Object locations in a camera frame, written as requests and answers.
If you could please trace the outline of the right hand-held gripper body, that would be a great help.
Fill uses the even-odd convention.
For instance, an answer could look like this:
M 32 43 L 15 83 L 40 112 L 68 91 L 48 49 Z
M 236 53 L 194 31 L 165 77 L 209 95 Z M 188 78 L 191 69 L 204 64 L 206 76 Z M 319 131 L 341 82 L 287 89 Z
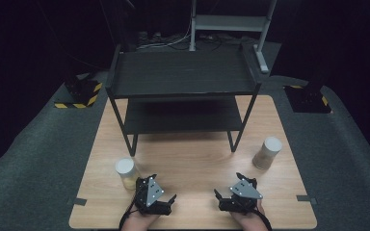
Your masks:
M 239 180 L 230 187 L 232 195 L 224 197 L 219 201 L 219 209 L 226 212 L 252 213 L 257 207 L 257 201 L 263 198 L 263 195 L 256 189 L 257 181 L 255 178 L 248 181 Z

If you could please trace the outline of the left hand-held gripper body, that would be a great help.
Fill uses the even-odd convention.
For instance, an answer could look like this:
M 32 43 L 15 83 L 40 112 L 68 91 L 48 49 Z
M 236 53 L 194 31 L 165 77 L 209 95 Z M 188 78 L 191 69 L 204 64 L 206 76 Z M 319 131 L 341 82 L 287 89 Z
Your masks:
M 159 201 L 164 193 L 156 180 L 138 178 L 134 204 L 142 215 L 168 216 L 172 212 L 172 205 L 168 204 L 168 201 Z

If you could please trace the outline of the jar of yellow grains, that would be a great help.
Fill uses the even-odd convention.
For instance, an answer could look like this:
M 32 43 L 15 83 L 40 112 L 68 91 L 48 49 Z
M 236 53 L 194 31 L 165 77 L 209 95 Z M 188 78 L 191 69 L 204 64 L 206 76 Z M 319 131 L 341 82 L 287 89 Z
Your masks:
M 123 186 L 128 190 L 135 190 L 137 179 L 140 177 L 135 162 L 131 158 L 119 159 L 115 164 L 115 169 Z

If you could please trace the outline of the jar of brown grains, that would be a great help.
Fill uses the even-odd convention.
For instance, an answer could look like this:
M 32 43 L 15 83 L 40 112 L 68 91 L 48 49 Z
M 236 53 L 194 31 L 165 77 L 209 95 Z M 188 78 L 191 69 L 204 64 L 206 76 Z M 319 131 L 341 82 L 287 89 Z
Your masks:
M 281 148 L 282 143 L 278 138 L 266 138 L 262 143 L 260 150 L 254 155 L 252 163 L 259 169 L 269 169 Z

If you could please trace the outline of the black two-tier shelf rack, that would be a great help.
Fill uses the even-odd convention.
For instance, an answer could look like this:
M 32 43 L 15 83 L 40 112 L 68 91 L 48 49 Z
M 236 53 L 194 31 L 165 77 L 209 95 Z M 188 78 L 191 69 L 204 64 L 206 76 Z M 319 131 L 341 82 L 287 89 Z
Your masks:
M 238 147 L 261 83 L 243 47 L 230 51 L 122 52 L 105 89 L 130 155 L 141 134 L 225 132 Z

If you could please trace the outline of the person's left hand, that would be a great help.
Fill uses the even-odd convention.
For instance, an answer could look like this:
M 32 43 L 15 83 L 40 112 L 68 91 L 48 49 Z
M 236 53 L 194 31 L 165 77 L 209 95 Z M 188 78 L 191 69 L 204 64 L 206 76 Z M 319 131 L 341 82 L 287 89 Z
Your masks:
M 158 215 L 142 215 L 139 212 L 131 213 L 123 224 L 121 231 L 147 231 L 158 218 Z

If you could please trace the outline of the person's right hand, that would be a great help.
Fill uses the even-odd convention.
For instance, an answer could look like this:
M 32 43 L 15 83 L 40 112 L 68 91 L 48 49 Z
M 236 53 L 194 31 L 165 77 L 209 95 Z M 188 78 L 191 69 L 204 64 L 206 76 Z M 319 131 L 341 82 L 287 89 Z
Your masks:
M 231 212 L 231 216 L 242 227 L 243 231 L 268 231 L 263 219 L 255 213 L 235 213 Z

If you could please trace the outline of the grey tape strip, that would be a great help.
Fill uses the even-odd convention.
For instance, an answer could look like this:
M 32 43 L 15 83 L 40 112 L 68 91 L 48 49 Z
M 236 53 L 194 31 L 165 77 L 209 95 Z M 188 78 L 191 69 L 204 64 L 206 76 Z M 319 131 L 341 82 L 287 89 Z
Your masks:
M 79 197 L 69 197 L 66 201 L 67 205 L 79 205 L 79 206 L 85 206 L 87 203 L 87 200 L 84 198 Z
M 311 205 L 317 205 L 318 202 L 315 197 L 309 195 L 296 195 L 297 200 L 301 202 L 309 202 Z

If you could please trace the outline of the black base with striped tape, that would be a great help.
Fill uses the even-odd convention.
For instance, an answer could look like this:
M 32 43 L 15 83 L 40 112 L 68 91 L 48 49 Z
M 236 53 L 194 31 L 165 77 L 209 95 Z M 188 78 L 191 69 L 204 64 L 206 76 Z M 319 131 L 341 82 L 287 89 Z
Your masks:
M 331 108 L 321 93 L 325 80 L 312 79 L 305 86 L 284 86 L 292 110 L 295 113 L 329 114 Z
M 57 109 L 85 109 L 97 99 L 102 84 L 94 80 L 94 73 L 75 75 L 65 80 L 54 96 Z

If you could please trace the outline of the grey metal stand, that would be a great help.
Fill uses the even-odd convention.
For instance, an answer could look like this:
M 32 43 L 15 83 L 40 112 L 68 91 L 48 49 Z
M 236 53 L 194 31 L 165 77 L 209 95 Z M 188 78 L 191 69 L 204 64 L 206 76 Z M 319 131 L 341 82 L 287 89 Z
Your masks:
M 192 0 L 189 50 L 196 50 L 196 31 L 258 32 L 260 38 L 258 43 L 253 46 L 253 52 L 261 72 L 268 73 L 270 69 L 266 64 L 262 49 L 272 22 L 277 1 L 270 0 L 269 9 L 265 16 L 235 16 L 197 14 L 197 0 Z

